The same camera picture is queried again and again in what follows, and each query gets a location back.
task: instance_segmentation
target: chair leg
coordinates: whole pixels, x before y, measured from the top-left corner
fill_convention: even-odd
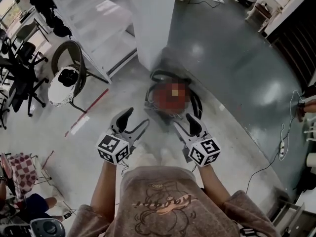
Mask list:
[[[304,133],[312,133],[312,132],[316,132],[316,130],[304,131]]]
[[[44,83],[48,83],[49,80],[47,78],[42,79],[38,84],[35,85],[35,87],[33,88],[32,92],[35,93],[35,91],[37,91],[37,89]]]
[[[35,65],[37,65],[38,63],[40,63],[42,61],[47,62],[48,59],[46,57],[40,58],[39,60],[32,62],[32,66],[35,66]]]
[[[78,106],[74,104],[74,99],[72,99],[72,101],[70,101],[69,103],[72,107],[76,108],[77,110],[82,111],[83,113],[87,113],[85,110],[79,108]]]
[[[43,29],[44,32],[46,32],[46,34],[48,34],[48,32],[45,30],[45,28],[39,23],[39,21],[37,21],[36,19],[34,19],[34,21],[36,22],[38,27],[41,27]]]
[[[49,42],[48,39],[47,39],[47,37],[45,36],[45,34],[42,32],[42,30],[41,30],[41,28],[40,28],[39,25],[38,25],[38,29],[39,29],[40,33],[43,35],[43,37],[45,38],[45,40],[46,40],[47,42]]]
[[[46,104],[43,103],[43,102],[38,98],[38,96],[37,96],[36,94],[34,94],[33,97],[35,98],[36,101],[38,101],[38,102],[41,104],[41,106],[42,106],[43,108],[46,106]]]
[[[8,98],[8,97],[4,94],[3,90],[0,90],[0,94],[3,95],[5,98]]]
[[[310,121],[314,121],[315,119],[316,119],[316,116],[314,116],[312,118],[308,118],[307,121],[310,122]]]
[[[4,125],[3,116],[2,116],[2,115],[1,115],[1,117],[0,117],[0,120],[1,120],[1,124],[2,124],[2,126],[3,126],[3,128],[4,128],[4,130],[6,130],[6,126]]]
[[[33,58],[33,61],[31,61],[31,64],[36,61],[36,58],[38,57],[39,53],[40,53],[40,52],[37,52],[37,53],[36,53],[36,55],[35,55],[34,58]]]
[[[87,74],[88,74],[89,76],[92,76],[92,77],[94,77],[94,78],[97,78],[97,79],[99,79],[100,81],[103,81],[103,82],[105,82],[105,83],[109,83],[107,80],[105,80],[105,79],[103,79],[103,78],[101,78],[101,77],[98,77],[98,76],[94,75],[93,73],[89,72],[88,70],[87,70],[86,72],[87,72]]]
[[[28,116],[29,116],[29,117],[33,116],[33,114],[31,114],[32,98],[33,98],[33,96],[30,95],[30,96],[29,96],[29,100],[28,100]]]

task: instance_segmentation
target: round chair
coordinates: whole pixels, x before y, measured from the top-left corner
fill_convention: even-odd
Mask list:
[[[73,64],[59,68],[59,58],[66,50],[69,52]],[[80,46],[72,40],[62,43],[53,55],[51,60],[51,69],[55,78],[50,83],[48,89],[48,98],[50,103],[54,106],[62,106],[64,104],[70,103],[74,108],[86,113],[85,110],[74,104],[74,98],[82,91],[87,78],[87,69],[84,64]],[[74,85],[65,87],[58,80],[62,71],[65,69],[74,70],[78,73],[78,79]]]

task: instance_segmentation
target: white pillar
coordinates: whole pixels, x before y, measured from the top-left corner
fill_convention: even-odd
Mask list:
[[[167,46],[175,0],[131,0],[140,63],[152,70]]]

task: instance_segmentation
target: pink checkered fabric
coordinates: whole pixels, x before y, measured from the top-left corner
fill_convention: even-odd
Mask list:
[[[23,199],[31,191],[37,178],[37,173],[30,155],[23,153],[8,158],[13,171],[16,197]]]

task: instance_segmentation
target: office chair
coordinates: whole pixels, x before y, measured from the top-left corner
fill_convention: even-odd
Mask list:
[[[9,98],[14,94],[15,91],[12,100],[13,110],[14,112],[18,112],[23,101],[28,100],[28,116],[32,117],[33,115],[31,114],[31,104],[33,98],[35,98],[35,100],[37,100],[43,108],[46,106],[46,104],[38,98],[36,91],[44,82],[48,83],[49,80],[47,78],[44,78],[34,86],[36,77],[30,69],[27,69],[22,64],[18,64],[18,66],[12,65],[12,67],[10,67],[9,69],[15,77],[14,83],[9,90]]]
[[[19,42],[27,42],[37,31],[40,31],[45,40],[49,42],[43,31],[46,34],[48,34],[48,32],[43,28],[43,26],[40,25],[40,23],[36,19],[34,19],[31,24],[23,26],[16,34],[15,40],[18,40]]]
[[[61,68],[58,67],[58,61],[65,51],[69,52],[73,64]],[[54,106],[61,106],[69,103],[72,107],[82,111],[83,113],[86,113],[86,111],[74,104],[74,98],[82,91],[86,82],[86,78],[88,76],[92,76],[99,79],[100,81],[109,83],[108,81],[92,74],[87,70],[83,60],[82,50],[79,44],[72,40],[62,43],[56,49],[53,58],[51,59],[51,69],[55,78],[50,83],[48,89],[48,98],[50,103]],[[67,90],[61,90],[65,89],[63,83],[60,82],[60,77],[63,77],[62,72],[64,71],[69,73],[71,70],[77,73],[77,80],[74,81],[71,86],[68,86]]]
[[[6,103],[6,99],[5,98],[2,98],[1,100],[1,106],[0,106],[0,121],[1,121],[1,124],[2,124],[2,127],[4,128],[4,130],[6,130],[6,126],[4,125],[4,122],[3,122],[3,116],[6,112],[10,112],[10,110],[8,108],[4,109],[4,106],[5,106],[5,103]]]
[[[29,69],[32,70],[32,72],[34,73],[34,76],[35,76],[35,66],[42,61],[48,62],[48,59],[44,57],[41,52],[37,52],[34,55],[35,50],[36,50],[36,47],[34,44],[30,42],[25,42],[22,44],[22,47],[19,48],[19,50],[16,53],[17,59],[21,61],[24,65],[29,67]],[[42,56],[42,58],[39,60],[36,60],[38,55]]]
[[[9,59],[0,56],[0,67],[8,69],[14,76],[14,83],[9,90],[9,98],[12,97],[13,110],[18,112],[23,101],[28,100],[28,116],[31,117],[30,109],[33,98],[35,98],[43,108],[46,106],[46,104],[37,97],[36,90],[44,82],[48,83],[48,79],[44,78],[34,86],[34,82],[37,80],[34,70],[26,68],[15,57],[11,49],[11,40],[6,36],[3,30],[0,30],[0,43],[1,52],[3,54],[7,53],[9,56]]]

